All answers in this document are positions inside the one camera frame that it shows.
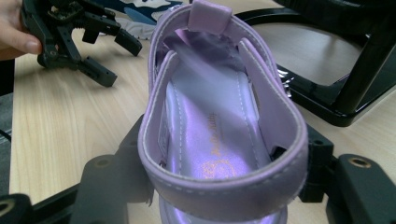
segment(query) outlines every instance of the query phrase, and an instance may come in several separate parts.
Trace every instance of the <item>insole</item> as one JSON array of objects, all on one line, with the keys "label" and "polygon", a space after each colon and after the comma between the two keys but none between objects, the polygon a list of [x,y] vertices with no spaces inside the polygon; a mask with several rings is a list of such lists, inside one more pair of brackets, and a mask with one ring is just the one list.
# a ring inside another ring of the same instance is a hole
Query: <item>insole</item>
[{"label": "insole", "polygon": [[197,179],[223,179],[271,162],[237,49],[227,39],[188,32],[165,43],[181,60],[166,92],[166,169]]}]

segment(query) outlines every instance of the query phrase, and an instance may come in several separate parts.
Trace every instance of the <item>sandal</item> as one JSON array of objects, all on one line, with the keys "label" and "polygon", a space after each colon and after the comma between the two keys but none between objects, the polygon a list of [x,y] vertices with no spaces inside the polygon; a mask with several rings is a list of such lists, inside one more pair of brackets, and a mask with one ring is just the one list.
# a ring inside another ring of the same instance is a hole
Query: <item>sandal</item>
[{"label": "sandal", "polygon": [[161,17],[148,74],[138,152],[163,223],[286,223],[307,130],[262,38],[196,0]]}]

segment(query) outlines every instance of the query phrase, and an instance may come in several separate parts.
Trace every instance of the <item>black stand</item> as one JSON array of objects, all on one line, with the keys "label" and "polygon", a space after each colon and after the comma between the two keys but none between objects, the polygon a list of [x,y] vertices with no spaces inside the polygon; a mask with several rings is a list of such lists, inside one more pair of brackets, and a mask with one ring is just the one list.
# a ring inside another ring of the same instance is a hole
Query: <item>black stand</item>
[{"label": "black stand", "polygon": [[[253,10],[236,16],[250,25],[269,22],[313,24],[288,8]],[[377,25],[370,37],[366,36],[368,33],[340,35],[360,44],[362,52],[350,74],[331,86],[316,84],[279,66],[287,73],[282,79],[289,82],[293,101],[332,125],[346,127],[353,123],[396,84],[395,23],[396,15],[391,15]]]},{"label": "black stand", "polygon": [[[150,203],[153,187],[137,154],[142,118],[115,155],[96,157],[84,167],[79,184],[38,204],[27,195],[0,197],[0,223],[128,223],[127,203]],[[308,127],[308,178],[300,192],[304,203],[329,196],[330,223],[391,223],[396,220],[396,188],[385,172],[367,158],[332,155],[333,144]]]}]

